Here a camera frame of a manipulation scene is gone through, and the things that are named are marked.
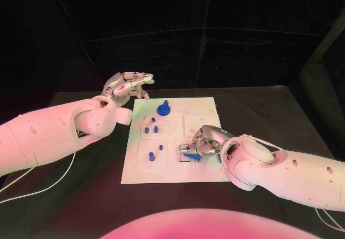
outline white pegboard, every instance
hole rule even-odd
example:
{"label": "white pegboard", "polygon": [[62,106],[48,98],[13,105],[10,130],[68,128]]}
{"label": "white pegboard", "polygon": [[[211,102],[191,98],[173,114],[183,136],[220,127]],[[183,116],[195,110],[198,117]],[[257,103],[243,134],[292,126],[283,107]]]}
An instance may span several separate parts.
{"label": "white pegboard", "polygon": [[[160,116],[158,107],[165,100],[172,112]],[[205,124],[221,127],[212,97],[134,101],[121,184],[230,181],[221,172],[218,156],[201,158],[199,162],[181,157],[179,145],[191,144],[194,134]],[[155,161],[149,160],[150,152]]]}

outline table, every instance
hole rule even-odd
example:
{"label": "table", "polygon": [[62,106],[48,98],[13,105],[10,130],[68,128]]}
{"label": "table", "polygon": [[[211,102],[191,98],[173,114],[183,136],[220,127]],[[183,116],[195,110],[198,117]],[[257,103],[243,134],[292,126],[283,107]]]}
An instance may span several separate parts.
{"label": "table", "polygon": [[[98,94],[56,93],[51,106]],[[286,150],[332,158],[287,87],[152,90],[149,94],[152,98],[214,97],[222,128],[234,135],[251,134]],[[133,109],[133,104],[132,98],[124,107]],[[322,238],[344,236],[324,225],[313,208],[280,199],[261,187],[247,192],[230,182],[121,185],[129,131],[129,126],[117,124],[111,135],[77,152],[71,170],[52,189],[0,204],[0,238],[94,239],[134,219],[183,208],[246,212]],[[71,158],[35,168],[0,200],[51,186]],[[12,173],[4,185],[23,172]],[[331,215],[345,225],[344,213]]]}

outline cable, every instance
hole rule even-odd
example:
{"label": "cable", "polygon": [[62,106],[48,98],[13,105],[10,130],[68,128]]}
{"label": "cable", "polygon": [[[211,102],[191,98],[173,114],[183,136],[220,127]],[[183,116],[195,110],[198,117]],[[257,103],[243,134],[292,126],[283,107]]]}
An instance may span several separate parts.
{"label": "cable", "polygon": [[67,169],[64,175],[61,176],[59,180],[58,180],[46,189],[43,189],[43,190],[41,190],[41,191],[38,191],[38,192],[35,192],[35,193],[29,193],[29,194],[26,194],[26,195],[22,195],[22,196],[19,196],[19,197],[9,198],[9,199],[0,201],[0,204],[4,203],[4,202],[7,202],[7,201],[12,201],[12,200],[15,200],[15,199],[19,199],[19,198],[32,196],[32,195],[35,195],[35,194],[38,194],[38,193],[42,193],[42,192],[46,191],[48,189],[51,189],[51,188],[58,184],[58,182],[62,180],[62,178],[65,177],[65,175],[67,175],[67,173],[68,173],[68,171],[69,171],[69,168],[71,168],[71,166],[72,166],[72,163],[74,163],[74,158],[72,158],[72,161],[71,161],[71,163],[69,163],[68,169]]}
{"label": "cable", "polygon": [[0,189],[0,192],[33,170],[33,168],[30,168],[25,173],[23,175],[6,186]]}
{"label": "cable", "polygon": [[331,217],[331,215],[329,215],[329,213],[326,212],[326,210],[325,210],[325,209],[322,209],[322,210],[324,210],[324,212],[326,213],[326,215],[329,216],[329,218],[331,218],[332,222],[335,223],[335,225],[337,225],[342,230],[345,230],[345,229],[339,226],[339,224],[337,223],[335,219]]}
{"label": "cable", "polygon": [[334,228],[335,230],[338,230],[338,231],[341,231],[341,232],[345,233],[345,230],[341,229],[342,227],[341,227],[341,228],[337,228],[337,227],[331,226],[331,225],[324,221],[322,216],[321,216],[321,214],[319,214],[319,212],[318,212],[318,208],[315,208],[315,211],[316,211],[316,214],[318,214],[318,216],[319,216],[322,222],[324,222],[331,228]]}
{"label": "cable", "polygon": [[254,139],[254,140],[257,140],[259,142],[261,142],[263,144],[266,144],[266,145],[269,145],[269,146],[277,148],[279,150],[283,150],[283,148],[280,148],[279,146],[276,146],[276,145],[273,145],[272,143],[266,142],[264,140],[261,140],[261,139],[253,137],[251,135],[244,134],[244,135],[241,135],[241,137]]}

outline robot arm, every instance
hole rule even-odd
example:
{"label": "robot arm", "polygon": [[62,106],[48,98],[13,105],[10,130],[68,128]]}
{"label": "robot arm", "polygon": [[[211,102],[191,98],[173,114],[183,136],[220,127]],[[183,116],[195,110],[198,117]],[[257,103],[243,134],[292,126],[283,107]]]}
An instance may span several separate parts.
{"label": "robot arm", "polygon": [[260,185],[296,203],[345,211],[345,164],[300,152],[270,152],[257,140],[204,125],[181,152],[204,157],[220,154],[224,172],[241,189],[251,191]]}
{"label": "robot arm", "polygon": [[0,176],[59,160],[108,136],[117,123],[129,125],[133,112],[121,106],[130,95],[149,99],[142,85],[153,82],[152,74],[117,73],[100,96],[32,111],[0,125]]}

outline pink surface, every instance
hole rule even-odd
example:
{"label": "pink surface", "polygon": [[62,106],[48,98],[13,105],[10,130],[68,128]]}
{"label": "pink surface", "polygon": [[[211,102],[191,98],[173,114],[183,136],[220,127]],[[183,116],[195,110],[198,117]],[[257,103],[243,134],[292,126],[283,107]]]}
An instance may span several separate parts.
{"label": "pink surface", "polygon": [[103,239],[318,239],[316,236],[251,214],[217,209],[182,209],[146,216]]}

